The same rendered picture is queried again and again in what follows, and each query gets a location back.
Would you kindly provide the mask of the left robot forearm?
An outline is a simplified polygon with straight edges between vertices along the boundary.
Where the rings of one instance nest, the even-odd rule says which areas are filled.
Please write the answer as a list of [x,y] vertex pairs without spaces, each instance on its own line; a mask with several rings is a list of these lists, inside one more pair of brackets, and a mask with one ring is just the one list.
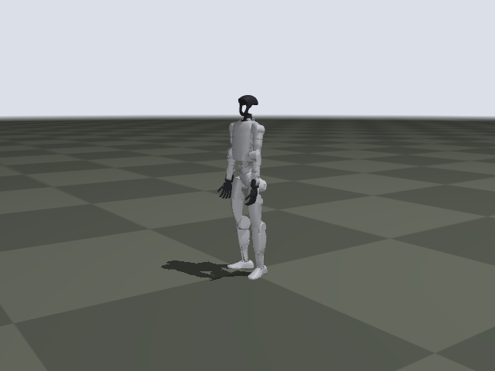
[[260,166],[261,166],[261,153],[259,151],[256,152],[256,161],[251,163],[251,180],[256,180],[256,186],[260,184]]

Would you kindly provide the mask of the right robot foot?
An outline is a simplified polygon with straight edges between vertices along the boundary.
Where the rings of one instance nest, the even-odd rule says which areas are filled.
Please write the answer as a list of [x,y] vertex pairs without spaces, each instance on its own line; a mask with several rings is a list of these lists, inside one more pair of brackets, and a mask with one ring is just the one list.
[[[247,263],[245,263],[245,262],[247,262]],[[227,267],[231,268],[231,269],[253,268],[254,267],[254,263],[252,260],[248,260],[245,262],[242,262],[241,260],[239,260],[236,263],[228,264]]]

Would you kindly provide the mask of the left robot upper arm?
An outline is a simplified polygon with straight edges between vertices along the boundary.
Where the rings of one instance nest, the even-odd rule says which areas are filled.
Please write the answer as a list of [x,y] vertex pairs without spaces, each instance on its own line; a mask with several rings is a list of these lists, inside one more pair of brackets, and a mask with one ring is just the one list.
[[249,158],[251,160],[256,160],[256,152],[261,152],[263,135],[265,133],[265,127],[260,124],[251,124],[251,132],[253,134],[253,146],[254,150],[250,151]]

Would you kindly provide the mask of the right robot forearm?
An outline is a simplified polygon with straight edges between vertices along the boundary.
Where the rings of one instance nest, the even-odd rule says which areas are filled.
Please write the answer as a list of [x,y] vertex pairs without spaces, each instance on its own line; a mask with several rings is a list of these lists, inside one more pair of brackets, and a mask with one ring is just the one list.
[[226,179],[227,180],[231,180],[232,179],[232,175],[235,173],[235,164],[236,164],[236,160],[233,160],[233,157],[230,157],[229,155],[227,155],[227,176],[226,176]]

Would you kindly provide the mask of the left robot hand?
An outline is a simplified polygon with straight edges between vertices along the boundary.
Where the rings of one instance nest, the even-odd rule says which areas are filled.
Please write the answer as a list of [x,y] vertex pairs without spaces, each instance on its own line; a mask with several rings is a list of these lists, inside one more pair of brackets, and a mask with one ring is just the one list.
[[257,195],[258,195],[258,188],[259,188],[259,185],[255,185],[256,184],[256,180],[255,179],[252,179],[251,180],[251,193],[248,195],[248,197],[245,198],[245,200],[247,200],[248,198],[249,199],[249,202],[245,203],[246,206],[249,206],[253,203],[256,202],[256,199],[257,199]]

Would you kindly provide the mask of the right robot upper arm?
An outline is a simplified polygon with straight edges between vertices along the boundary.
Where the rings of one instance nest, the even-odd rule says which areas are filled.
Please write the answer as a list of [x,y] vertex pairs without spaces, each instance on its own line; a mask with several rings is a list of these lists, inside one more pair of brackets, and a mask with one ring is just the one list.
[[229,125],[229,132],[230,132],[230,143],[231,143],[231,148],[228,148],[227,149],[227,154],[230,156],[230,157],[233,157],[233,154],[232,154],[232,133],[233,133],[233,126],[234,126],[234,123],[231,123]]

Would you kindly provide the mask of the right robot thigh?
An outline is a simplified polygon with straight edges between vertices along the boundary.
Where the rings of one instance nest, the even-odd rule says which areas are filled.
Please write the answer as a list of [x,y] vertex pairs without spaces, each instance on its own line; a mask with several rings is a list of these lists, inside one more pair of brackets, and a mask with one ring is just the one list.
[[246,216],[242,216],[245,195],[244,191],[241,191],[241,189],[247,188],[248,187],[242,183],[239,176],[234,178],[230,197],[231,209],[237,225],[243,230],[251,225],[250,219]]

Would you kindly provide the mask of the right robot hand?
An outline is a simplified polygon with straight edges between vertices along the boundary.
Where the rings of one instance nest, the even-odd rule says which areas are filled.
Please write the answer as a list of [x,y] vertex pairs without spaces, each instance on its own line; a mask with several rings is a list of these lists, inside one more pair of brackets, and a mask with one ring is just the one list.
[[[227,176],[227,175],[226,175],[226,176]],[[229,191],[230,191],[230,195],[229,195],[229,197],[228,197],[228,198],[230,198],[230,197],[231,197],[231,190],[232,190],[232,185],[231,185],[231,183],[233,182],[233,180],[234,180],[234,175],[232,175],[232,179],[231,179],[231,180],[227,180],[227,179],[225,178],[225,181],[226,181],[226,182],[225,182],[225,183],[224,183],[224,184],[223,184],[223,185],[222,185],[222,186],[221,186],[221,187],[217,190],[217,191],[219,192],[219,191],[223,188],[223,191],[222,191],[222,193],[221,193],[221,195],[220,195],[220,197],[221,197],[221,196],[224,194],[224,196],[222,197],[222,199],[223,199],[225,196],[226,196],[226,197],[225,197],[225,199],[228,197],[228,195],[229,195]],[[224,192],[224,191],[225,191],[225,192]],[[226,195],[226,194],[227,194],[227,195]]]

